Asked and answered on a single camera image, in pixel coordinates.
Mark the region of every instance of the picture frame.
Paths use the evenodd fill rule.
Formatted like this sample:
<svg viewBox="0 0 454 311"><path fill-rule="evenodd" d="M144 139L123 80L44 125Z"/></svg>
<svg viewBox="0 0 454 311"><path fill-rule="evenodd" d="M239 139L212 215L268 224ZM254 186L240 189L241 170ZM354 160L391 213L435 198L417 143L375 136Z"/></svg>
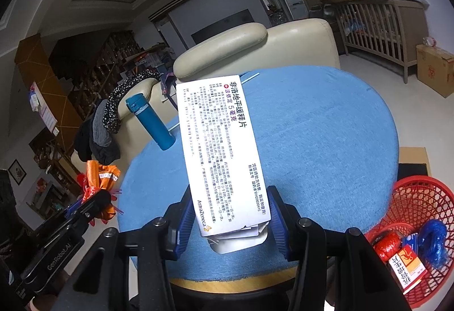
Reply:
<svg viewBox="0 0 454 311"><path fill-rule="evenodd" d="M21 184L27 175L26 171L22 168L17 159L14 160L14 162L8 168L8 172L11 174L17 185Z"/></svg>

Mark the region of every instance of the wooden crib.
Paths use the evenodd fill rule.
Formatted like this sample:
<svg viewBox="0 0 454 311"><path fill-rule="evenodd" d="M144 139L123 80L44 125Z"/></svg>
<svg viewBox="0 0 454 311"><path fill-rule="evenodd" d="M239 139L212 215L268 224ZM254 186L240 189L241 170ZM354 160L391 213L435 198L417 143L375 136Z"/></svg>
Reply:
<svg viewBox="0 0 454 311"><path fill-rule="evenodd" d="M335 4L337 21L347 47L371 52L403 66L416 64L416 45L428 36L423 5L405 0L355 0Z"/></svg>

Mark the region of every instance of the orange package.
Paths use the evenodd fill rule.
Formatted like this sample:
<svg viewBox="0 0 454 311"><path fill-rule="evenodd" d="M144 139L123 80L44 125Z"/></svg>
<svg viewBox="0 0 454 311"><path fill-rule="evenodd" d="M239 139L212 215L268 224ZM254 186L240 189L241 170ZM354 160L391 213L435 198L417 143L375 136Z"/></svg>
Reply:
<svg viewBox="0 0 454 311"><path fill-rule="evenodd" d="M100 189L109 191L111 195L120 193L118 190L113 190L113 186L120 176L120 170L115 165L101 165L96 160L88 160L86 176L82 203L87 201ZM106 224L108 220L115 216L115 211L118 211L118 209L110 204L97 218Z"/></svg>

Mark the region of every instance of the cardboard box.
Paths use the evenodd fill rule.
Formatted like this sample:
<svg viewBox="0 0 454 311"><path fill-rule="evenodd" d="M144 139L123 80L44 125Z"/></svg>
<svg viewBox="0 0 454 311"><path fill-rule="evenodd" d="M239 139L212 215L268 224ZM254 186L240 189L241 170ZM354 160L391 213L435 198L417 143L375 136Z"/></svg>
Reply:
<svg viewBox="0 0 454 311"><path fill-rule="evenodd" d="M425 164L428 176L432 176L425 147L400 147L399 164Z"/></svg>
<svg viewBox="0 0 454 311"><path fill-rule="evenodd" d="M437 47L416 46L418 79L448 97L454 92L454 55Z"/></svg>

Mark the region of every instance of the cream leather sofa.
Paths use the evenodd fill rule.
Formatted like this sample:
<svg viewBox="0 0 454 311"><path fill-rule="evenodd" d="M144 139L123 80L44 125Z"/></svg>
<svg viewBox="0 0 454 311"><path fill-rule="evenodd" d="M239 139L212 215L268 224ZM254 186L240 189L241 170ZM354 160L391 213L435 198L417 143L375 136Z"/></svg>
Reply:
<svg viewBox="0 0 454 311"><path fill-rule="evenodd" d="M240 25L183 53L175 60L173 71L178 81L184 82L289 65L340 68L333 33L325 20L298 20L270 29L259 23ZM122 171L122 176L132 159L151 140L142 124L126 107L125 100L136 93L146 96L164 123L177 115L168 100L161 101L161 86L154 79L146 79L128 92L119 106L122 125L114 136L121 153L121 158L114 164ZM85 163L79 160L76 152L71 161L80 171L85 171Z"/></svg>

